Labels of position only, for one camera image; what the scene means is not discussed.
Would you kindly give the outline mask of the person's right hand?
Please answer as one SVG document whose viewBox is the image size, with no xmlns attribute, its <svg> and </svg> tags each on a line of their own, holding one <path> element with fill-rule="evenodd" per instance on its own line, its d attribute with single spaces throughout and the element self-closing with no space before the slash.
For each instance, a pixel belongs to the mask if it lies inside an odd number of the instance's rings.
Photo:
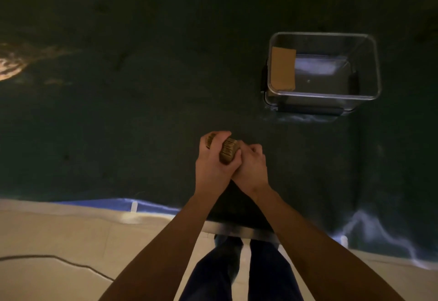
<svg viewBox="0 0 438 301">
<path fill-rule="evenodd" d="M 265 162 L 255 159 L 247 162 L 241 161 L 241 165 L 232 176 L 232 181 L 244 194 L 256 202 L 259 193 L 270 188 L 266 158 Z"/>
</svg>

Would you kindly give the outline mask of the person's left hand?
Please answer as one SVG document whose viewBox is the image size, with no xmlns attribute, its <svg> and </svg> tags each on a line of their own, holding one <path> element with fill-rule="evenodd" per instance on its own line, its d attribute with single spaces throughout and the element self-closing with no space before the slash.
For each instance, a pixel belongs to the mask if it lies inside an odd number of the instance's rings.
<svg viewBox="0 0 438 301">
<path fill-rule="evenodd" d="M 240 150 L 235 160 L 229 164 L 209 163 L 205 156 L 199 154 L 195 163 L 195 192 L 194 197 L 217 199 L 227 188 L 234 172 L 241 165 Z"/>
</svg>

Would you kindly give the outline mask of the brown cardboard piece with print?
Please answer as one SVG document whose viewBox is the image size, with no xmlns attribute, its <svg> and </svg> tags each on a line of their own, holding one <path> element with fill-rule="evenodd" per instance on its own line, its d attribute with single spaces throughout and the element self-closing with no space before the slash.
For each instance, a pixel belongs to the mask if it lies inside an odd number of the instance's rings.
<svg viewBox="0 0 438 301">
<path fill-rule="evenodd" d="M 215 135 L 210 135 L 206 141 L 207 148 L 210 148 L 210 144 Z M 231 138 L 231 136 L 223 143 L 222 150 L 218 156 L 209 155 L 205 156 L 207 161 L 212 164 L 224 164 L 229 165 L 235 160 L 235 155 L 239 150 L 239 143 L 236 139 Z"/>
</svg>

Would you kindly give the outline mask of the person's left forearm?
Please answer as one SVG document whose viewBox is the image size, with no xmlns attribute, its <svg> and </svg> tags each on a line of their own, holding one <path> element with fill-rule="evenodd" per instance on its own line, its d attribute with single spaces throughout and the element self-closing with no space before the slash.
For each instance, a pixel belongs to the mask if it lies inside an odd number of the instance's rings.
<svg viewBox="0 0 438 301">
<path fill-rule="evenodd" d="M 224 189 L 197 186 L 185 206 L 98 301 L 173 301 L 207 216 Z"/>
</svg>

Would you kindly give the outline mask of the person's right forearm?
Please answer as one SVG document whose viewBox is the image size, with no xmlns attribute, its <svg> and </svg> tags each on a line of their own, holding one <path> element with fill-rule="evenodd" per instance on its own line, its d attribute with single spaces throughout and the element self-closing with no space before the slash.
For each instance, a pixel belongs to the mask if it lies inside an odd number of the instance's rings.
<svg viewBox="0 0 438 301">
<path fill-rule="evenodd" d="M 315 301 L 404 301 L 374 270 L 288 205 L 267 183 L 241 190 L 259 207 Z"/>
</svg>

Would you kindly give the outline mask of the plain brown cardboard piece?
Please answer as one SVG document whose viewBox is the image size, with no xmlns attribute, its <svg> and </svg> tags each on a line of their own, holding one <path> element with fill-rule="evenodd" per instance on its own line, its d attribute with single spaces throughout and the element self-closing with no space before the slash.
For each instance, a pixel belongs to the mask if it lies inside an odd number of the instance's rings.
<svg viewBox="0 0 438 301">
<path fill-rule="evenodd" d="M 271 50 L 270 83 L 278 92 L 293 92 L 295 84 L 295 61 L 297 51 L 282 47 Z"/>
</svg>

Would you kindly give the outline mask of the dark green table cloth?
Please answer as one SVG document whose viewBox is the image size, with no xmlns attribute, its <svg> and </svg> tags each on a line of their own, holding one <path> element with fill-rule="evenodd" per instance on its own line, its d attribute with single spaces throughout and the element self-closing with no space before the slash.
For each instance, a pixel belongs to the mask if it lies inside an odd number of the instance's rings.
<svg viewBox="0 0 438 301">
<path fill-rule="evenodd" d="M 380 96 L 268 108 L 278 32 L 373 36 Z M 333 239 L 438 271 L 438 0 L 0 0 L 0 198 L 174 212 L 213 130 L 262 144 L 272 187 Z"/>
</svg>

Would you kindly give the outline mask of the clear plastic storage bin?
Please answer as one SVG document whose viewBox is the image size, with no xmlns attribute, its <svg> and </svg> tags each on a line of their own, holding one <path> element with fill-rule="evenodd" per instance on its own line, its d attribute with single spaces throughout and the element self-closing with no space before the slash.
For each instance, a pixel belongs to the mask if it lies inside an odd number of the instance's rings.
<svg viewBox="0 0 438 301">
<path fill-rule="evenodd" d="M 273 47 L 297 51 L 293 92 L 278 92 L 271 87 Z M 278 32 L 270 38 L 261 93 L 272 110 L 337 117 L 377 99 L 381 91 L 377 43 L 369 34 Z"/>
</svg>

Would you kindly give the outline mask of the person's legs in dark trousers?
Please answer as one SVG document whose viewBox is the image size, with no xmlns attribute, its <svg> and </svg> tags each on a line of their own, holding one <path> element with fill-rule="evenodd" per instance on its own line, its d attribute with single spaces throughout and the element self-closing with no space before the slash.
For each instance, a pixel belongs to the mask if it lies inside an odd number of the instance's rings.
<svg viewBox="0 0 438 301">
<path fill-rule="evenodd" d="M 195 266 L 179 301 L 233 301 L 243 241 L 215 235 L 215 248 Z M 278 244 L 250 241 L 248 301 L 304 301 L 291 265 Z"/>
</svg>

